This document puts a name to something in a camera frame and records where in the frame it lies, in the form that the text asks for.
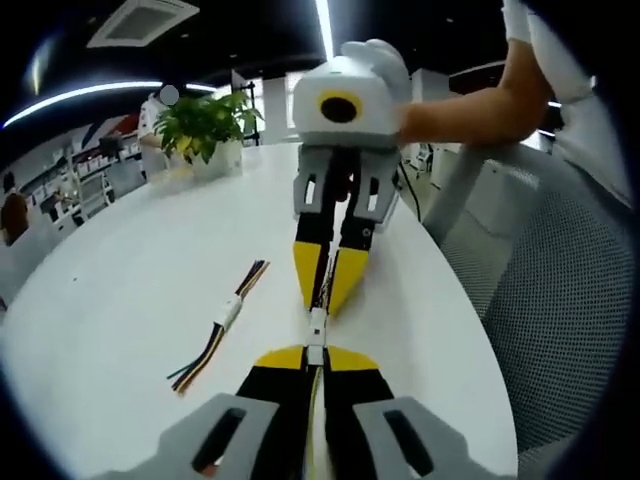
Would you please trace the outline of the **person's right hand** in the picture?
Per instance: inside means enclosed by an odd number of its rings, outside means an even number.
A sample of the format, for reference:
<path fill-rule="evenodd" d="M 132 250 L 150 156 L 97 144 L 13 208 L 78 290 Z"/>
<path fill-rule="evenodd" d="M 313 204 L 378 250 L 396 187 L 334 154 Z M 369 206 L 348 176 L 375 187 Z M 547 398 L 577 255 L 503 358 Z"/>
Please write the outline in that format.
<path fill-rule="evenodd" d="M 397 104 L 410 102 L 412 84 L 409 71 L 402 55 L 390 43 L 381 39 L 349 41 L 342 44 L 341 54 L 367 65 L 381 77 Z"/>

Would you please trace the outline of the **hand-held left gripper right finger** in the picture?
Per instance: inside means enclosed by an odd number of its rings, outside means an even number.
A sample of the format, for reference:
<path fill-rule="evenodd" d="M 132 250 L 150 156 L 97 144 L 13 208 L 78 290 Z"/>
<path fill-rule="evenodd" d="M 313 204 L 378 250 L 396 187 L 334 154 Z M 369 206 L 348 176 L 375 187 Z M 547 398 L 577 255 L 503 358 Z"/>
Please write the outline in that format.
<path fill-rule="evenodd" d="M 411 396 L 396 397 L 364 354 L 325 349 L 325 436 L 337 479 L 497 479 L 464 436 Z"/>

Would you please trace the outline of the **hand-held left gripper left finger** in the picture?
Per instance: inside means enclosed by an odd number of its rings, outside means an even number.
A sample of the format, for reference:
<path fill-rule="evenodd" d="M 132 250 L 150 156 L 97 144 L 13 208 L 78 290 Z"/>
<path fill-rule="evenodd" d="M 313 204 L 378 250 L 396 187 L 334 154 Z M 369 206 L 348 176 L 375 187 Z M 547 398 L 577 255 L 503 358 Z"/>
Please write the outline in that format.
<path fill-rule="evenodd" d="M 306 377 L 302 348 L 260 358 L 234 394 L 218 393 L 166 429 L 153 456 L 98 479 L 302 479 Z"/>

